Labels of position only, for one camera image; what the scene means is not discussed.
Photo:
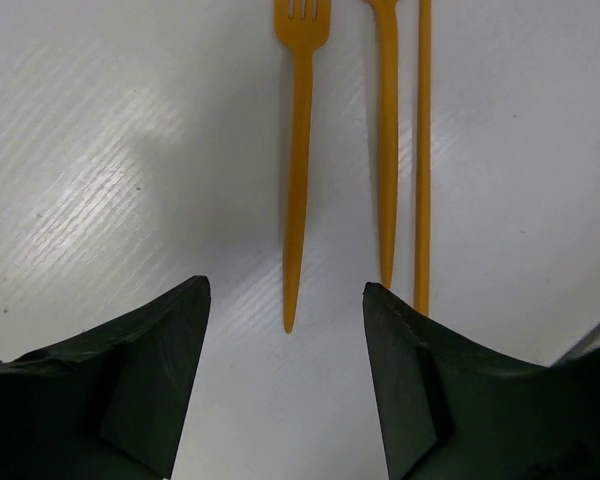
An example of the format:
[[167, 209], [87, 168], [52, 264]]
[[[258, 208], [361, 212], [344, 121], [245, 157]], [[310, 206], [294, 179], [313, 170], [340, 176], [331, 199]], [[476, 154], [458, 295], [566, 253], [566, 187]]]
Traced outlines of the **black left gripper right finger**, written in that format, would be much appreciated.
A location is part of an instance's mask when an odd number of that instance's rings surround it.
[[363, 317], [390, 478], [600, 479], [600, 348], [528, 363], [377, 283]]

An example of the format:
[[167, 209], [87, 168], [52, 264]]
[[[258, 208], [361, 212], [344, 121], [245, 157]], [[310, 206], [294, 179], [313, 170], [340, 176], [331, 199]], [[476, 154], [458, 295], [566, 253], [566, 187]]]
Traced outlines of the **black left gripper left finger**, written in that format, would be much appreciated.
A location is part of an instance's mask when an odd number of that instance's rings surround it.
[[0, 361], [0, 479], [172, 476], [211, 306], [204, 276]]

